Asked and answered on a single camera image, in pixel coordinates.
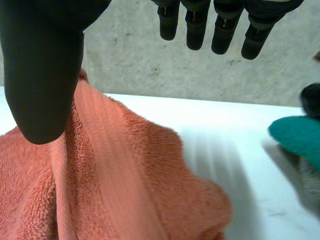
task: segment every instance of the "orange towel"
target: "orange towel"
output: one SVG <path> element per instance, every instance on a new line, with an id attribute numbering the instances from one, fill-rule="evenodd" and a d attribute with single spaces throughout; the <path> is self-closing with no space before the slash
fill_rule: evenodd
<path id="1" fill-rule="evenodd" d="M 88 84 L 56 141 L 0 137 L 0 240 L 223 240 L 231 206 L 172 130 Z"/>

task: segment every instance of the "black robotic finger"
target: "black robotic finger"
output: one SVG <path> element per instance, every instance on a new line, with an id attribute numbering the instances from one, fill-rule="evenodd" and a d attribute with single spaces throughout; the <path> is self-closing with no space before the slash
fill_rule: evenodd
<path id="1" fill-rule="evenodd" d="M 250 26 L 245 34 L 241 54 L 245 59 L 255 59 L 264 46 L 274 25 L 286 13 L 298 8 L 304 0 L 244 0 L 249 13 Z"/>
<path id="2" fill-rule="evenodd" d="M 158 7 L 160 36 L 167 41 L 175 38 L 178 26 L 180 0 L 173 0 L 167 6 Z"/>
<path id="3" fill-rule="evenodd" d="M 83 30 L 110 0 L 0 0 L 5 97 L 33 144 L 64 132 L 78 82 Z"/>
<path id="4" fill-rule="evenodd" d="M 240 16 L 244 10 L 243 0 L 215 0 L 215 21 L 211 49 L 215 54 L 225 54 L 235 34 Z"/>
<path id="5" fill-rule="evenodd" d="M 186 45 L 191 50 L 199 50 L 204 42 L 210 2 L 211 0 L 181 0 L 187 9 Z"/>
<path id="6" fill-rule="evenodd" d="M 249 14 L 250 26 L 245 34 L 241 55 L 245 59 L 255 59 L 264 46 L 272 28 L 284 15 L 270 18 L 258 18 Z"/>
<path id="7" fill-rule="evenodd" d="M 320 120 L 320 83 L 306 86 L 301 92 L 300 100 L 305 113 Z"/>

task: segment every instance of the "black rubber fingertip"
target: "black rubber fingertip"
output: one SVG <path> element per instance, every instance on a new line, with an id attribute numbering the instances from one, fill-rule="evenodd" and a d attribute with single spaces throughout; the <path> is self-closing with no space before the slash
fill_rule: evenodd
<path id="1" fill-rule="evenodd" d="M 203 35 L 197 35 L 192 33 L 187 33 L 186 35 L 186 45 L 190 50 L 198 51 L 201 49 L 204 42 Z"/>
<path id="2" fill-rule="evenodd" d="M 177 26 L 176 25 L 166 25 L 160 23 L 160 36 L 164 40 L 172 41 L 177 32 Z"/>
<path id="3" fill-rule="evenodd" d="M 214 32 L 211 50 L 215 54 L 223 55 L 225 54 L 230 46 L 233 36 L 223 36 L 218 31 Z"/>
<path id="4" fill-rule="evenodd" d="M 262 47 L 263 44 L 255 44 L 254 42 L 246 39 L 244 40 L 241 49 L 241 55 L 244 59 L 253 60 L 259 55 Z"/>

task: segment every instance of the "white table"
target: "white table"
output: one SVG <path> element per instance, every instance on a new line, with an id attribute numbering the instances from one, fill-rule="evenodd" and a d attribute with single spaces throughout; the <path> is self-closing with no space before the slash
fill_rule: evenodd
<path id="1" fill-rule="evenodd" d="M 187 164 L 221 185 L 233 205 L 226 240 L 319 240 L 320 218 L 267 128 L 300 108 L 108 94 L 137 114 L 174 129 Z M 16 124 L 0 87 L 0 134 Z"/>

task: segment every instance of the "gray wall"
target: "gray wall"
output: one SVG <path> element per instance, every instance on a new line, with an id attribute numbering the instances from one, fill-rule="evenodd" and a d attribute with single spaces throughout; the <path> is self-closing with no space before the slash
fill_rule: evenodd
<path id="1" fill-rule="evenodd" d="M 277 23 L 253 61 L 241 57 L 246 12 L 222 56 L 211 52 L 213 7 L 199 51 L 186 47 L 185 12 L 168 42 L 150 0 L 113 0 L 85 31 L 83 67 L 91 84 L 107 93 L 298 106 L 303 87 L 320 80 L 320 63 L 312 59 L 320 50 L 319 0 L 306 0 Z M 3 84 L 2 54 L 0 63 Z"/>

